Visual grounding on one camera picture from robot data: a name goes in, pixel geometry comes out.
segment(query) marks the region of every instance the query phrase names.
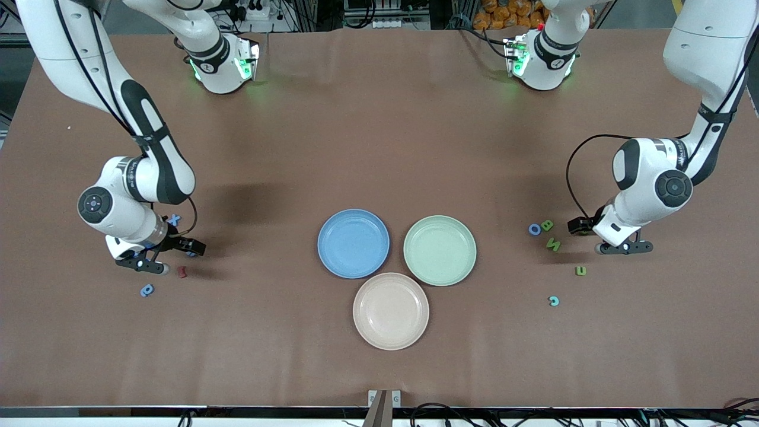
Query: white plate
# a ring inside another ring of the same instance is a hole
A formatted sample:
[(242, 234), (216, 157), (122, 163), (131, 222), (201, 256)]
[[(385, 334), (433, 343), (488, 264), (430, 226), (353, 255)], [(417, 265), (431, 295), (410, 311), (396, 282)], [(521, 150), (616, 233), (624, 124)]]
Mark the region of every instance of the white plate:
[(430, 303), (421, 286), (399, 273), (367, 280), (353, 301), (358, 333), (382, 350), (400, 350), (415, 343), (427, 329)]

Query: green plate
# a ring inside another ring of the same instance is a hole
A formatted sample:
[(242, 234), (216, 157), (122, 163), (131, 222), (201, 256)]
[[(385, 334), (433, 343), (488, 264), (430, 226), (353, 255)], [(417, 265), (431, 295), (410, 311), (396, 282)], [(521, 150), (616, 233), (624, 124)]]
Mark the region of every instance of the green plate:
[(427, 217), (408, 230), (403, 242), (408, 269), (422, 282), (451, 286), (474, 268), (477, 245), (469, 229), (451, 217)]

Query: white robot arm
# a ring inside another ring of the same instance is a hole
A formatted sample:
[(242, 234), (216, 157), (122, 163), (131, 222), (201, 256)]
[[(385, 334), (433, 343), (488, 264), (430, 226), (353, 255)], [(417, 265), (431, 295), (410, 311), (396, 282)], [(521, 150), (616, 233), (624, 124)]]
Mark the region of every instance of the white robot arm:
[[(152, 0), (152, 6), (147, 0), (132, 2), (162, 18), (192, 49), (188, 54), (199, 64), (201, 82), (212, 92), (229, 92), (252, 77), (243, 72), (254, 62), (248, 61), (254, 52), (249, 42), (222, 36), (206, 12), (164, 0)], [(79, 198), (81, 218), (106, 234), (109, 251), (123, 267), (166, 274), (168, 266), (155, 261), (159, 252), (179, 249), (202, 255), (203, 243), (186, 239), (186, 232), (178, 232), (150, 208), (153, 202), (187, 200), (195, 189), (195, 175), (150, 95), (116, 58), (99, 15), (85, 0), (19, 0), (17, 6), (52, 83), (66, 96), (111, 113), (141, 150), (138, 157), (114, 157), (106, 163), (95, 185)], [(233, 43), (235, 48), (247, 46), (245, 52), (232, 52)]]
[[(708, 11), (730, 10), (730, 18)], [(634, 138), (613, 159), (620, 192), (594, 218), (569, 222), (573, 234), (592, 230), (601, 253), (630, 253), (628, 237), (680, 210), (693, 187), (714, 171), (717, 154), (745, 87), (749, 46), (757, 28), (756, 0), (688, 0), (664, 48), (667, 69), (702, 93), (690, 133), (680, 138)]]
[(510, 75), (537, 90), (558, 87), (572, 71), (577, 48), (591, 25), (585, 8), (599, 0), (543, 0), (551, 15), (542, 30), (529, 30), (507, 45)]

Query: brown tabletop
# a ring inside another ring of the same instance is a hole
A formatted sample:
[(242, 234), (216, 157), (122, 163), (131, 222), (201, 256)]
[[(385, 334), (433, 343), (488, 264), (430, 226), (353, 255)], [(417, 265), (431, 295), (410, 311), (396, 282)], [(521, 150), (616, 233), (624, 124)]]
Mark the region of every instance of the brown tabletop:
[[(566, 231), (578, 212), (564, 167), (580, 141), (690, 129), (700, 95), (664, 68), (666, 36), (591, 31), (575, 73), (540, 93), (454, 31), (276, 34), (259, 81), (224, 96), (194, 81), (170, 36), (114, 37), (197, 174), (192, 236), (206, 256), (159, 258), (187, 265), (183, 280), (116, 267), (79, 219), (103, 163), (138, 149), (36, 65), (0, 151), (0, 404), (361, 405), (376, 388), (402, 390), (406, 405), (755, 395), (759, 121), (747, 97), (713, 176), (645, 227), (653, 253), (602, 257), (597, 237)], [(617, 192), (621, 143), (576, 158), (588, 210)], [(409, 274), (403, 238), (422, 217), (458, 218), (477, 240), (466, 280), (423, 285), (430, 323), (406, 350), (364, 342), (351, 316), (364, 281), (331, 275), (317, 256), (323, 222), (350, 207), (389, 228), (379, 272)], [(191, 221), (186, 206), (157, 209)], [(546, 219), (556, 227), (528, 235)], [(141, 298), (146, 283), (156, 292)]]

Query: blue plate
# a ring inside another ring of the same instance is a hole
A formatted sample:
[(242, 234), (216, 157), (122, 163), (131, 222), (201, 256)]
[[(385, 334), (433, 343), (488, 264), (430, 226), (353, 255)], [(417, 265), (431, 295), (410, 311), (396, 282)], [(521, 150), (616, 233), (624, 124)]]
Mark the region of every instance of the blue plate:
[(347, 209), (324, 223), (317, 249), (327, 270), (345, 279), (360, 279), (382, 267), (390, 252), (390, 234), (377, 215)]

